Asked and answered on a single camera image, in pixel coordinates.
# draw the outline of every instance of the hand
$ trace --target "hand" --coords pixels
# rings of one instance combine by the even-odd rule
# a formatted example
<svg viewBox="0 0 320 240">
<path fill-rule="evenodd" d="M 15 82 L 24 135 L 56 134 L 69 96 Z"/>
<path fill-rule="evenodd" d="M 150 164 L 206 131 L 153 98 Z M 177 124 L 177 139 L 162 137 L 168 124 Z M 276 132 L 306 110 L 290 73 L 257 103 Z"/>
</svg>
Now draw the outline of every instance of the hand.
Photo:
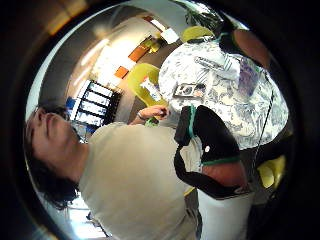
<svg viewBox="0 0 320 240">
<path fill-rule="evenodd" d="M 145 119 L 157 117 L 158 120 L 163 120 L 169 116 L 170 112 L 164 105 L 153 105 L 140 110 L 140 114 Z"/>
</svg>

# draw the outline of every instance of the cable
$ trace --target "cable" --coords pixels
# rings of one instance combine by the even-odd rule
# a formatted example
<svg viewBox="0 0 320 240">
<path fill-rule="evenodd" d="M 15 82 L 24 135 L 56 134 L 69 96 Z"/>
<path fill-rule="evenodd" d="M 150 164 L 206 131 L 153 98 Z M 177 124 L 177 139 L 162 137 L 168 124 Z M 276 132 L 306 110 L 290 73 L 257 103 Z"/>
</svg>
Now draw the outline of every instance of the cable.
<svg viewBox="0 0 320 240">
<path fill-rule="evenodd" d="M 265 79 L 271 85 L 271 83 L 269 81 L 269 78 L 268 78 L 268 76 L 267 76 L 265 71 L 264 71 L 264 74 L 265 74 Z M 256 163 L 256 160 L 257 160 L 258 151 L 259 151 L 259 148 L 260 148 L 260 144 L 261 144 L 262 136 L 263 136 L 263 133 L 264 133 L 264 129 L 265 129 L 266 125 L 267 125 L 267 120 L 269 118 L 269 114 L 270 114 L 270 111 L 271 111 L 271 108 L 272 108 L 272 104 L 273 104 L 274 92 L 273 92 L 273 86 L 272 85 L 271 85 L 271 89 L 272 89 L 271 90 L 271 97 L 270 97 L 270 101 L 269 101 L 269 108 L 268 108 L 266 120 L 264 121 L 263 128 L 262 128 L 262 133 L 260 135 L 259 142 L 258 142 L 258 146 L 257 146 L 257 149 L 255 151 L 254 157 L 253 157 L 252 162 L 251 162 L 251 170 L 250 170 L 250 176 L 249 176 L 249 182 L 250 183 L 252 183 L 252 181 L 253 181 L 253 175 L 254 175 L 255 163 Z"/>
</svg>

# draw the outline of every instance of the white object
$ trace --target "white object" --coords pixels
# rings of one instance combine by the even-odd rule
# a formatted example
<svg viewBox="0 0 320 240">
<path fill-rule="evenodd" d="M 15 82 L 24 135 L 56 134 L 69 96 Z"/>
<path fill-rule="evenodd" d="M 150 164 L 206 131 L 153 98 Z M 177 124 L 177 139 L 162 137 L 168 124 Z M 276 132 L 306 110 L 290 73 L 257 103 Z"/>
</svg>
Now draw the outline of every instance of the white object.
<svg viewBox="0 0 320 240">
<path fill-rule="evenodd" d="M 146 88 L 150 92 L 150 96 L 155 101 L 161 100 L 161 94 L 159 93 L 158 89 L 154 86 L 152 82 L 150 82 L 149 77 L 145 77 L 144 81 L 140 84 L 141 87 Z"/>
<path fill-rule="evenodd" d="M 173 31 L 172 28 L 164 30 L 161 34 L 161 37 L 167 41 L 168 44 L 174 43 L 179 39 L 179 36 Z"/>
<path fill-rule="evenodd" d="M 225 200 L 215 200 L 198 189 L 202 217 L 201 240 L 243 240 L 254 192 Z"/>
</svg>

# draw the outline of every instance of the beige shirt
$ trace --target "beige shirt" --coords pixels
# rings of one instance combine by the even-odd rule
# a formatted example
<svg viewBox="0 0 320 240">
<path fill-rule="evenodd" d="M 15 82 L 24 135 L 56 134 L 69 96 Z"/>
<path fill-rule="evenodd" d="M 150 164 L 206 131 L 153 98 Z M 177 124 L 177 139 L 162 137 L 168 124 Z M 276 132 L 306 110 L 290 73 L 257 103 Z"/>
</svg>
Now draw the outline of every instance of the beige shirt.
<svg viewBox="0 0 320 240">
<path fill-rule="evenodd" d="M 169 127 L 113 123 L 90 138 L 79 188 L 93 216 L 114 237 L 195 239 L 196 219 L 184 201 L 188 186 L 173 166 L 174 133 Z M 181 151 L 187 170 L 195 168 L 197 144 L 191 141 Z"/>
</svg>

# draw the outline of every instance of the dark hair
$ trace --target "dark hair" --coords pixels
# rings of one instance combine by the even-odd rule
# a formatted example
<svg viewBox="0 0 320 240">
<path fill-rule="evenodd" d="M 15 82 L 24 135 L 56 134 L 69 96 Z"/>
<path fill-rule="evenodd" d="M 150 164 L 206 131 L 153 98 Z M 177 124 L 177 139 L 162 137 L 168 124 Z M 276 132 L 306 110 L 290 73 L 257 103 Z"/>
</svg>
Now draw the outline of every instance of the dark hair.
<svg viewBox="0 0 320 240">
<path fill-rule="evenodd" d="M 38 107 L 43 108 L 47 113 L 56 113 L 68 119 L 65 107 L 52 104 L 44 104 Z M 67 178 L 58 177 L 46 164 L 34 156 L 31 142 L 26 139 L 26 128 L 24 129 L 24 149 L 29 172 L 37 190 L 43 193 L 44 199 L 55 208 L 59 210 L 65 209 L 68 206 L 68 202 L 78 197 L 78 185 Z"/>
</svg>

